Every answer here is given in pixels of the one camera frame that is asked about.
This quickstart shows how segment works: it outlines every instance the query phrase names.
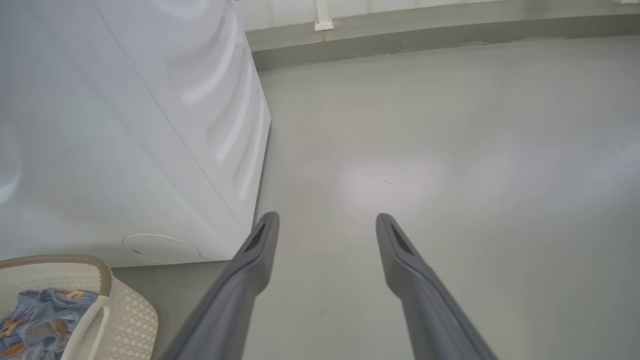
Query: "blue clothing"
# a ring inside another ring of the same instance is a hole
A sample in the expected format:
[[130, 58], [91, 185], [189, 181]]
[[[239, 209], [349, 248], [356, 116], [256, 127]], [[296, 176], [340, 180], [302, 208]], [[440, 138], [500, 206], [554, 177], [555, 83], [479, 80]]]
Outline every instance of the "blue clothing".
[[53, 289], [23, 291], [0, 325], [0, 360], [60, 360], [78, 321], [98, 296]]

